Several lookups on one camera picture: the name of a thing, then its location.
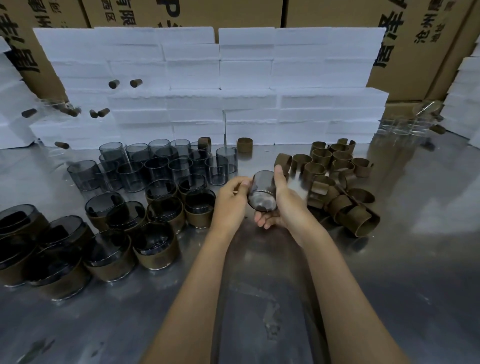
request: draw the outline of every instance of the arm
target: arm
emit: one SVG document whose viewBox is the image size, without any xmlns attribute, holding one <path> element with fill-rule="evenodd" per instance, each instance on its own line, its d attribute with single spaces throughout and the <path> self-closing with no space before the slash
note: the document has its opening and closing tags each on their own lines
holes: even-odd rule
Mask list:
<svg viewBox="0 0 480 364">
<path fill-rule="evenodd" d="M 140 363 L 210 363 L 225 255 L 245 216 L 250 183 L 236 177 L 220 189 L 205 242 Z"/>
<path fill-rule="evenodd" d="M 275 167 L 278 210 L 255 214 L 258 226 L 285 226 L 303 248 L 322 311 L 328 349 L 334 364 L 409 363 L 378 318 L 328 232 L 288 189 Z"/>
</svg>

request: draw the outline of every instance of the brown cardboard box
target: brown cardboard box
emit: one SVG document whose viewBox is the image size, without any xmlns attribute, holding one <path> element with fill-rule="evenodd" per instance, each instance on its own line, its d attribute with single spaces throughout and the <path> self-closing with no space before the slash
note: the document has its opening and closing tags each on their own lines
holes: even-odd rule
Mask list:
<svg viewBox="0 0 480 364">
<path fill-rule="evenodd" d="M 7 56 L 28 87 L 42 99 L 66 100 L 65 90 L 53 71 L 33 28 L 87 28 L 78 0 L 0 0 L 0 34 L 11 52 Z"/>
<path fill-rule="evenodd" d="M 280 27 L 282 0 L 82 0 L 91 26 Z"/>
<path fill-rule="evenodd" d="M 398 117 L 413 119 L 413 108 L 419 102 L 387 102 L 383 119 L 392 120 Z"/>
<path fill-rule="evenodd" d="M 289 0 L 286 25 L 386 27 L 368 86 L 423 100 L 473 1 Z"/>
<path fill-rule="evenodd" d="M 457 33 L 427 95 L 429 100 L 443 100 L 448 88 L 455 79 L 456 72 L 464 57 L 475 48 L 475 40 L 480 35 L 480 0 L 475 0 L 467 18 Z"/>
</svg>

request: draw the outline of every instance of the stack of white boxes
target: stack of white boxes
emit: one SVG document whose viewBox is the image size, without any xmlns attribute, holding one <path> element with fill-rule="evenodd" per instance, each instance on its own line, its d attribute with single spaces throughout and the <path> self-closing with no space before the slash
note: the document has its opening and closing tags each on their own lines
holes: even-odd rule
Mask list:
<svg viewBox="0 0 480 364">
<path fill-rule="evenodd" d="M 39 120 L 43 105 L 28 89 L 5 52 L 10 47 L 0 37 L 0 149 L 28 146 L 35 136 L 29 126 Z M 22 112 L 36 109 L 37 113 L 25 118 Z"/>
<path fill-rule="evenodd" d="M 199 136 L 222 144 L 224 135 L 229 145 L 243 136 L 255 144 L 367 143 L 388 96 L 365 87 L 382 28 L 221 28 L 219 44 L 211 27 L 35 33 L 82 110 L 62 134 L 75 148 Z M 133 88 L 133 79 L 143 83 Z M 104 118 L 88 113 L 104 108 Z"/>
<path fill-rule="evenodd" d="M 448 89 L 441 115 L 446 129 L 480 147 L 480 37 L 470 57 L 463 59 Z"/>
</svg>

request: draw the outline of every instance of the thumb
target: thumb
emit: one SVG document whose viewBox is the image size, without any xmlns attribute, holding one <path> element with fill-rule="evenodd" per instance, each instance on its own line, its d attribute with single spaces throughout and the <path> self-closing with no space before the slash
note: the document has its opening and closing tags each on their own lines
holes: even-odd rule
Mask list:
<svg viewBox="0 0 480 364">
<path fill-rule="evenodd" d="M 275 180 L 275 186 L 277 190 L 283 190 L 287 187 L 287 180 L 283 175 L 282 166 L 280 166 L 279 164 L 277 164 L 274 168 L 273 178 Z"/>
<path fill-rule="evenodd" d="M 237 196 L 240 195 L 240 196 L 246 197 L 248 193 L 248 189 L 250 188 L 250 184 L 251 184 L 250 180 L 243 180 L 240 183 Z"/>
</svg>

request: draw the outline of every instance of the hand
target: hand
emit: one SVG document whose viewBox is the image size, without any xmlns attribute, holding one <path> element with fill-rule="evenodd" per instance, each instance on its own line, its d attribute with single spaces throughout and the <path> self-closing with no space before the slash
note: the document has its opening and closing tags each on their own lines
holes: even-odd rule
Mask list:
<svg viewBox="0 0 480 364">
<path fill-rule="evenodd" d="M 245 218 L 247 193 L 251 183 L 251 178 L 239 176 L 220 188 L 215 201 L 210 230 L 223 231 L 233 237 Z M 233 191 L 237 187 L 238 192 L 235 195 Z"/>
<path fill-rule="evenodd" d="M 256 211 L 255 222 L 264 229 L 268 229 L 272 225 L 281 225 L 295 237 L 297 231 L 314 217 L 307 209 L 305 201 L 295 191 L 287 187 L 287 180 L 280 165 L 275 166 L 274 179 L 278 209 L 272 212 Z"/>
</svg>

